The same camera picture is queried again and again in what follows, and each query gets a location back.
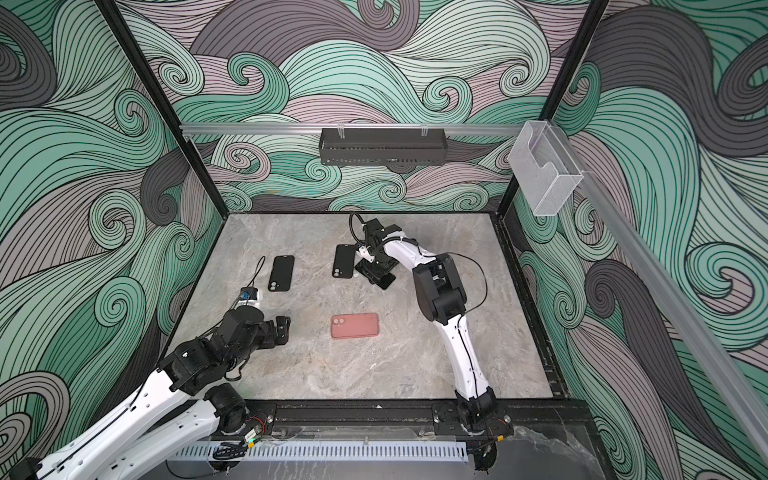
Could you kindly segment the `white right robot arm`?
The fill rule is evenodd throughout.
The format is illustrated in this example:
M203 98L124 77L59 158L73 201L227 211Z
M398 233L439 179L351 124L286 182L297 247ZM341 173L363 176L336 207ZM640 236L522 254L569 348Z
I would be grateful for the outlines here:
M459 420L467 432L480 432L495 414L498 402L470 338L471 309L455 262L457 255L432 253L395 224L384 226L359 214L352 214L349 221L359 221L362 226L363 236L354 238L360 256L355 270L369 283L387 289L395 280L392 270L398 265L412 274L419 309L437 329L448 354Z

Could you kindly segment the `pink phone case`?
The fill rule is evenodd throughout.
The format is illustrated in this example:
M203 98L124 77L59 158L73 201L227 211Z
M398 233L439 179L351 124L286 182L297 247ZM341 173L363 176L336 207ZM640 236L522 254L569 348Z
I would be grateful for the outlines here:
M335 315L331 319L333 339L375 337L379 334L379 316L376 313Z

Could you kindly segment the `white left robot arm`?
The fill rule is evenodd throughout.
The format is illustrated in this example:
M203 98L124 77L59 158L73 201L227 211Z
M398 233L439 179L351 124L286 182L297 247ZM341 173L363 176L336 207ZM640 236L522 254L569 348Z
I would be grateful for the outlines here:
M288 342L291 320L265 320L244 304L228 310L207 336L179 344L142 385L68 445L44 458L25 459L13 479L138 479L178 450L216 432L242 449L265 432L228 372L253 352Z

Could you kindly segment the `black phone case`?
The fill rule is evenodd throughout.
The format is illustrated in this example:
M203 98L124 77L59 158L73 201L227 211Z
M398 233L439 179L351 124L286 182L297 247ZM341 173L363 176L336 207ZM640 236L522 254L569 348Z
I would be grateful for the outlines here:
M356 253L357 248L354 244L336 246L332 267L334 278L351 279L354 276Z
M268 281L270 292L288 292L291 287L295 257L278 255L274 258Z

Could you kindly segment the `black phone ribbed back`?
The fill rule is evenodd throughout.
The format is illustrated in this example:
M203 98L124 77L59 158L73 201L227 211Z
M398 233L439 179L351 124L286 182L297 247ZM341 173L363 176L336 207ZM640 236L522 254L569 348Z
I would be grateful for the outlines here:
M375 270L373 274L372 283L382 290L387 290L389 286L396 280L396 276L389 271Z

